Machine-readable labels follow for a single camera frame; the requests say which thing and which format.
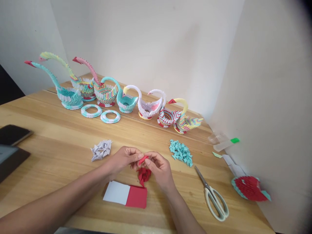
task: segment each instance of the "forearm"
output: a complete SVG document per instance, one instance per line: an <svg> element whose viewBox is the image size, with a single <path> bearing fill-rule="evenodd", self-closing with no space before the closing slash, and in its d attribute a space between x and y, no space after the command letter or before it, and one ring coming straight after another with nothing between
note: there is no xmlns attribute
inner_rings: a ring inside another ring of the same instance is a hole
<svg viewBox="0 0 312 234"><path fill-rule="evenodd" d="M166 197L178 234L206 233L193 216L188 205L185 203L175 186L166 193Z"/></svg>
<svg viewBox="0 0 312 234"><path fill-rule="evenodd" d="M109 165L102 165L61 189L0 219L4 233L54 233L79 207L109 182Z"/></svg>

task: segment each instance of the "cream scissor handle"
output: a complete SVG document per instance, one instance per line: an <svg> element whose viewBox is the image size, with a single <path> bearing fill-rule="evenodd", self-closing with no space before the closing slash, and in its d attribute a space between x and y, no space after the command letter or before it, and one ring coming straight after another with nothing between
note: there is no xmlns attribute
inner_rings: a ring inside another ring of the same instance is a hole
<svg viewBox="0 0 312 234"><path fill-rule="evenodd" d="M228 211L228 206L225 202L225 200L223 199L223 197L220 195L220 193L218 193L217 190L213 189L212 187L210 187L211 192L209 191L209 189L205 188L205 194L206 194L206 202L208 204L209 210L211 211L212 215L219 220L220 222L223 222L229 215L229 211ZM223 203L224 209L222 207L222 205L220 204L219 200L216 198L215 194L218 195L218 197L220 198L221 202ZM212 201L214 207L216 208L219 216L217 216L214 212L214 210L211 207L210 204L210 200Z"/></svg>

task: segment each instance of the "scissors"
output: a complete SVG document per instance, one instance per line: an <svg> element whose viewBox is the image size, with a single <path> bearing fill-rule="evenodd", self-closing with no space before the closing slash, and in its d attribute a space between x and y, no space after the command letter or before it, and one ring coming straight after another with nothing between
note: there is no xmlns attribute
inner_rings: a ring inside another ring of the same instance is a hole
<svg viewBox="0 0 312 234"><path fill-rule="evenodd" d="M220 193L218 193L217 190L215 190L214 188L212 188L211 186L209 186L207 184L207 182L205 181L204 177L202 176L202 174L200 173L200 171L198 170L197 166L195 166L196 171L199 175L199 177L201 178L202 182L205 185L205 195L206 195L206 202L208 204L209 210L212 213L212 215L219 220L220 222L223 222L229 215L229 211L228 211L228 206L225 202L225 200L223 199L223 197L220 195ZM218 195L218 197L220 198L221 202L223 203L223 206L220 204L219 200L217 199L217 197L215 195ZM212 201L214 207L216 208L216 210L218 211L218 215L215 214L214 210L212 209L211 205L210 205L210 201Z"/></svg>

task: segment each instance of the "scissor blade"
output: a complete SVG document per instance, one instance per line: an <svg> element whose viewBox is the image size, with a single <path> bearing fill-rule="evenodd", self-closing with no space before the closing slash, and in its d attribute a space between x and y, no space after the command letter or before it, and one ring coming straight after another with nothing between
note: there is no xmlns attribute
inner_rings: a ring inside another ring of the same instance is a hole
<svg viewBox="0 0 312 234"><path fill-rule="evenodd" d="M199 177L201 178L203 184L205 185L206 188L209 188L209 185L207 184L207 182L205 181L204 177L202 176L201 172L198 170L197 166L195 166L195 169L199 175Z"/></svg>

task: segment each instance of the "colorful striped swan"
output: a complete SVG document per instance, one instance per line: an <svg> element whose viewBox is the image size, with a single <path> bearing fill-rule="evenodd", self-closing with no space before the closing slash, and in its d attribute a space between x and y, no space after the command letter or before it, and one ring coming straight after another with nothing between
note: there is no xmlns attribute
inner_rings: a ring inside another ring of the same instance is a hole
<svg viewBox="0 0 312 234"><path fill-rule="evenodd" d="M117 94L116 100L117 100L117 104L119 106L119 110L122 113L126 113L126 114L131 113L137 104L138 97L133 97L131 95L123 95L122 89L121 89L118 81L112 77L104 77L101 80L101 82L104 83L107 80L113 81L118 87L118 94Z"/></svg>
<svg viewBox="0 0 312 234"><path fill-rule="evenodd" d="M155 92L161 93L163 96L163 105L159 110L159 116L157 119L158 124L161 127L168 128L170 125L175 123L179 117L181 116L182 111L180 110L170 110L168 108L165 108L166 105L166 94L165 92L159 90L159 89L153 89L148 94L153 94Z"/></svg>
<svg viewBox="0 0 312 234"><path fill-rule="evenodd" d="M73 61L80 64L84 64L90 69L91 74L93 75L93 78L90 82L90 87L94 87L94 93L97 97L98 105L102 107L111 107L115 105L114 100L116 99L118 92L117 85L113 87L112 85L100 83L98 81L97 74L94 71L91 64L88 61L84 60L83 58L75 57Z"/></svg>
<svg viewBox="0 0 312 234"><path fill-rule="evenodd" d="M73 73L73 71L71 70L69 65L62 58L60 58L59 56L57 56L53 53L42 52L39 56L40 62L47 61L49 59L54 59L54 60L60 62L63 65L63 67L66 68L66 70L68 71L70 78L71 78L71 84L73 85L73 87L75 89L80 90L81 96L83 97L84 101L95 100L94 88L91 88L89 86L89 83L91 81L90 79L75 76L75 74Z"/></svg>
<svg viewBox="0 0 312 234"><path fill-rule="evenodd" d="M162 106L162 102L163 102L162 97L159 100L154 101L154 102L144 102L142 100L141 91L139 90L138 87L134 85L127 85L126 87L124 87L123 94L126 95L128 90L131 88L135 89L139 93L139 100L137 102L137 107L139 108L139 116L142 119L150 120L154 115L156 115L159 112Z"/></svg>
<svg viewBox="0 0 312 234"><path fill-rule="evenodd" d="M187 131L199 127L202 124L202 121L204 120L203 118L191 118L187 115L185 115L186 111L188 110L188 103L186 102L185 99L183 98L175 98L171 99L168 103L177 103L180 102L182 103L183 106L183 111L181 113L180 118L177 120L176 123L173 124L173 127L179 134L186 134Z"/></svg>
<svg viewBox="0 0 312 234"><path fill-rule="evenodd" d="M55 75L47 69L45 66L35 63L32 61L25 61L24 63L33 66L35 68L40 68L44 70L52 79L52 82L54 83L56 87L56 91L58 94L58 98L62 101L62 105L69 110L77 110L80 109L84 102L82 101L82 96L80 93L80 90L75 90L74 88L64 88L60 86L59 82L57 81Z"/></svg>

